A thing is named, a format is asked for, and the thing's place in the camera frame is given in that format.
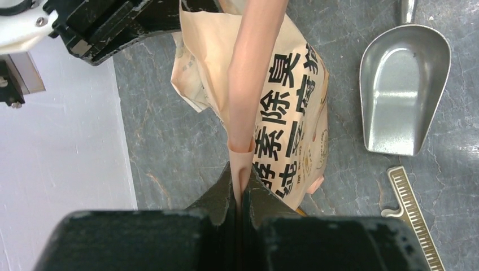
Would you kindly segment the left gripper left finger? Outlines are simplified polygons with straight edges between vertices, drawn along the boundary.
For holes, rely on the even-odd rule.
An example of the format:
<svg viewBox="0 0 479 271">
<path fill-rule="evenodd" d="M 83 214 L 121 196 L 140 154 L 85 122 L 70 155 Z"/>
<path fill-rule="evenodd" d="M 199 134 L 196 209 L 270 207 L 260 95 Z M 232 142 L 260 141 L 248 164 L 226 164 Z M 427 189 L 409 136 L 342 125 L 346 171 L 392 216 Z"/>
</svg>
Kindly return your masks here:
<svg viewBox="0 0 479 271">
<path fill-rule="evenodd" d="M 231 172 L 185 209 L 76 211 L 53 230 L 35 270 L 235 270 Z"/>
</svg>

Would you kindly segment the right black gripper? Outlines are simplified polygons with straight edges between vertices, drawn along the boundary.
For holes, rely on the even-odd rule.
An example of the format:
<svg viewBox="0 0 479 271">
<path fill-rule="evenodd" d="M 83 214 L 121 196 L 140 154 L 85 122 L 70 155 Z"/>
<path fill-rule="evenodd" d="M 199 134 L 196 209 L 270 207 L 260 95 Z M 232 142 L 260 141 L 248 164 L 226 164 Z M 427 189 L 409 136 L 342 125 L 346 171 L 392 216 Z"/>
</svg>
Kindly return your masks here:
<svg viewBox="0 0 479 271">
<path fill-rule="evenodd" d="M 220 12 L 219 1 L 78 0 L 45 1 L 56 12 L 50 37 L 60 37 L 67 51 L 97 66 L 145 38 L 180 31 L 179 11 Z"/>
</svg>

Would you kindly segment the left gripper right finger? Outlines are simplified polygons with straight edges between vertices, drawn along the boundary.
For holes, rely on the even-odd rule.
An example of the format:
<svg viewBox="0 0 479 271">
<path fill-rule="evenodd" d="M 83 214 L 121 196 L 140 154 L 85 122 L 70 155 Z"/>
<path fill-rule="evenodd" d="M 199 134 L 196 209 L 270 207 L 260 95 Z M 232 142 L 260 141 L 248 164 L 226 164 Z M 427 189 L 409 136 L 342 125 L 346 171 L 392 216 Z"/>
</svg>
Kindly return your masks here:
<svg viewBox="0 0 479 271">
<path fill-rule="evenodd" d="M 242 199 L 243 270 L 429 270 L 406 210 L 302 216 L 250 174 Z"/>
</svg>

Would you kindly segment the wooden bag clip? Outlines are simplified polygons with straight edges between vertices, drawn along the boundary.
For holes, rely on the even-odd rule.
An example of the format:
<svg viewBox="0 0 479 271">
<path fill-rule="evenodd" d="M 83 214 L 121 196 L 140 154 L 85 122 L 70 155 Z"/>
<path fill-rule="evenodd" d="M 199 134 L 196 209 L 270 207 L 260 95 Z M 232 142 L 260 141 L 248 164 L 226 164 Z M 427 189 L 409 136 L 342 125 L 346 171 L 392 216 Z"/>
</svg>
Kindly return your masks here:
<svg viewBox="0 0 479 271">
<path fill-rule="evenodd" d="M 421 208 L 403 166 L 389 168 L 386 175 L 393 188 L 399 208 L 383 209 L 382 217 L 394 217 L 405 222 L 415 233 L 430 270 L 444 270 L 444 265 L 425 223 Z"/>
</svg>

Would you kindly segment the pink cat litter bag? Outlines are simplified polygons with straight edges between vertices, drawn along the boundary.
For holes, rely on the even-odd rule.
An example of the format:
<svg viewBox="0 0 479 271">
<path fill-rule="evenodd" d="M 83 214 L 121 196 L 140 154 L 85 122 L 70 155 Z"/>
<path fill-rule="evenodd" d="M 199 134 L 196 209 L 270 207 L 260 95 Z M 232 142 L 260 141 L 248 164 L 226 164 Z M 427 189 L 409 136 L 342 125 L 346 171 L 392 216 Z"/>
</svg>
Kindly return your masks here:
<svg viewBox="0 0 479 271">
<path fill-rule="evenodd" d="M 196 111 L 207 108 L 228 136 L 234 197 L 254 169 L 292 209 L 324 180 L 328 71 L 286 14 L 287 1 L 179 5 L 171 84 Z"/>
</svg>

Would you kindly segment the metal litter scoop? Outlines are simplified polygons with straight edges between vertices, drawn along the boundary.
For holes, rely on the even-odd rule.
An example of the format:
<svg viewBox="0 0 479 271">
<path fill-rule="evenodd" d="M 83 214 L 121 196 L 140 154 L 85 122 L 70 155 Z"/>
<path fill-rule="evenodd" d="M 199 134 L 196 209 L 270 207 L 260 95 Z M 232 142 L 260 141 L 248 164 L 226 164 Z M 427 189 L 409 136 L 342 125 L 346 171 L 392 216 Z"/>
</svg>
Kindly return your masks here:
<svg viewBox="0 0 479 271">
<path fill-rule="evenodd" d="M 369 152 L 415 156 L 446 87 L 452 52 L 439 31 L 414 22 L 416 1 L 399 1 L 398 25 L 377 36 L 360 63 L 364 145 Z"/>
</svg>

